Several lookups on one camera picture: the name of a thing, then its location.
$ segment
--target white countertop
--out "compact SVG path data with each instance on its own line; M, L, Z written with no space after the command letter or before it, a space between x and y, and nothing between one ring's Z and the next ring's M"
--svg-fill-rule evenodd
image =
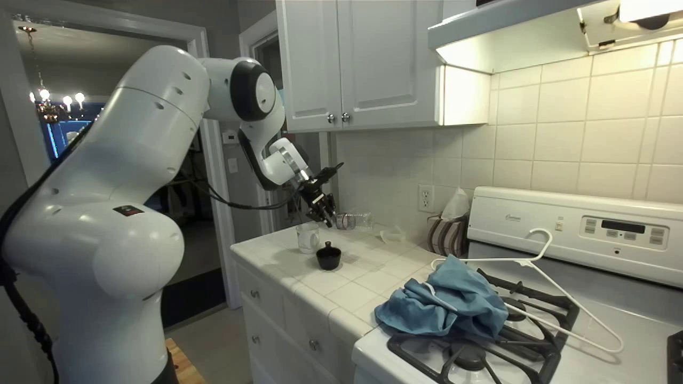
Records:
M408 242L379 242L372 228L320 228L317 240L341 250L336 269L322 271L313 253L298 253L295 228L235 244L233 253L356 338L375 330L374 309L395 289L423 282L439 259Z

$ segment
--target black cup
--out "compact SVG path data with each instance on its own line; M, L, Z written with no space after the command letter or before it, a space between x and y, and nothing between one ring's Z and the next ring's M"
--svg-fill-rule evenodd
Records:
M333 269L338 268L341 250L338 250L338 247L333 247L329 242L325 242L325 247L320 247L320 250L315 253L315 257L317 257L320 269L333 271Z

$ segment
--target cabinet door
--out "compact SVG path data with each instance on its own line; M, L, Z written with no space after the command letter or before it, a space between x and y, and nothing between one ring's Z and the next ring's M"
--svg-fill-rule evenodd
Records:
M284 108L290 132L320 132L338 115L335 0L277 0Z
M437 123L426 28L439 13L439 0L338 0L341 130Z

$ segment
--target kitchen counter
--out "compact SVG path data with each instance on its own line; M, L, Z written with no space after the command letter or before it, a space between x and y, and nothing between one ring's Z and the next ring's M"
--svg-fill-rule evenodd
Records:
M298 253L295 228L233 245L254 382L351 382L351 349L375 330L374 309L409 278L426 279L439 259L372 228L320 228L317 240L341 250L336 269L322 271L313 253Z

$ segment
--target stove control panel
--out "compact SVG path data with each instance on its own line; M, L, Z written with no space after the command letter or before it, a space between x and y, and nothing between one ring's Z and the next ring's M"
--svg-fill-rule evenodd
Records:
M670 228L645 223L626 223L597 215L583 215L580 230L584 237L630 244L641 247L665 250Z

